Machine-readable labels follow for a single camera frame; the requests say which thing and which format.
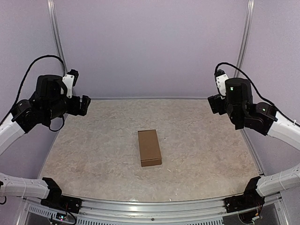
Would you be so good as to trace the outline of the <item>brown cardboard box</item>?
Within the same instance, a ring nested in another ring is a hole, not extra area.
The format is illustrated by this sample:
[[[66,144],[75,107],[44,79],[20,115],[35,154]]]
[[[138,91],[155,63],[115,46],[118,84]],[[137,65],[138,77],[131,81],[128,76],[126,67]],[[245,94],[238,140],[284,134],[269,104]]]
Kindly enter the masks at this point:
[[[162,164],[161,150],[156,130],[138,131],[141,167]]]

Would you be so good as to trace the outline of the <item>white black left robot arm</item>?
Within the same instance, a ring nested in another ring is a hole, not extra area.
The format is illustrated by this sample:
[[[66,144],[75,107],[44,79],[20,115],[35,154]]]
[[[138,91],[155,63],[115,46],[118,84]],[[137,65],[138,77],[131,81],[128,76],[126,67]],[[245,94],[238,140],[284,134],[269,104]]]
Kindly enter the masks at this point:
[[[34,197],[44,204],[62,208],[66,199],[52,178],[38,178],[50,148],[47,129],[67,115],[85,116],[91,99],[76,96],[73,88],[79,74],[70,70],[65,75],[41,75],[29,99],[13,104],[0,124],[0,195]]]

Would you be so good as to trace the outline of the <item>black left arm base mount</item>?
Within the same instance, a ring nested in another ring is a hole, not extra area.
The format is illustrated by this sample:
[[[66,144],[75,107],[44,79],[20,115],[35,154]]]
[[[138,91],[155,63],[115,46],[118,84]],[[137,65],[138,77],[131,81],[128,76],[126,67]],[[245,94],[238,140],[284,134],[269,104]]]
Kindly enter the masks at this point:
[[[61,195],[58,201],[42,199],[41,205],[47,206],[52,209],[63,210],[66,212],[71,212],[78,214],[82,205],[82,199],[77,197],[71,197],[66,195]]]

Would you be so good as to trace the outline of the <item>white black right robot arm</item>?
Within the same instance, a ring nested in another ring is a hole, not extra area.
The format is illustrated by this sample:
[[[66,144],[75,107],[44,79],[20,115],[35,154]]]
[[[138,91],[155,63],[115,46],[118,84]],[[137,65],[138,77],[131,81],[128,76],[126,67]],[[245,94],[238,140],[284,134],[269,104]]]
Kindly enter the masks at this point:
[[[247,129],[263,175],[252,178],[240,197],[250,208],[258,198],[300,186],[300,126],[268,100],[253,102],[248,79],[217,75],[218,93],[208,97],[214,114],[226,114],[236,130]]]

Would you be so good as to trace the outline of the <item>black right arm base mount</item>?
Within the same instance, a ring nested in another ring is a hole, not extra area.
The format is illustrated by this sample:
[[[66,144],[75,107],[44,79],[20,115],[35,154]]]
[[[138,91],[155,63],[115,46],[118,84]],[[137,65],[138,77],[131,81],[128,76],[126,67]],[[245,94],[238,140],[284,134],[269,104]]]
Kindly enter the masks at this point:
[[[265,197],[261,197],[257,193],[243,193],[234,195],[224,199],[227,213],[247,210],[265,204]]]

